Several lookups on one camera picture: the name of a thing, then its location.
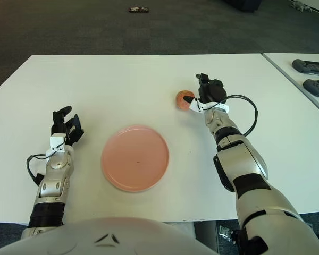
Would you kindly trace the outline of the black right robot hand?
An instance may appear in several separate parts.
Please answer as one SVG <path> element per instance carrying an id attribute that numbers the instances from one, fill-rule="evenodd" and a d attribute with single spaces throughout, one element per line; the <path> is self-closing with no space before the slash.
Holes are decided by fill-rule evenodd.
<path id="1" fill-rule="evenodd" d="M 228 113 L 229 106 L 225 104 L 227 94 L 223 83 L 218 79 L 209 79 L 208 75 L 204 73 L 197 74 L 196 78 L 199 83 L 199 98 L 188 95 L 183 96 L 184 102 L 189 104 L 189 109 L 203 113 L 216 108 L 219 111 Z"/>

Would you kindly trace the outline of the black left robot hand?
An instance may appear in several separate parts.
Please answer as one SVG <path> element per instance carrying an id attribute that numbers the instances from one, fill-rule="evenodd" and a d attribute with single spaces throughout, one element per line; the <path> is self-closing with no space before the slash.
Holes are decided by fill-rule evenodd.
<path id="1" fill-rule="evenodd" d="M 71 106 L 65 106 L 53 112 L 53 125 L 51 127 L 51 152 L 65 152 L 66 146 L 73 146 L 83 136 L 84 130 L 77 114 L 69 120 L 65 117 L 72 111 Z"/>

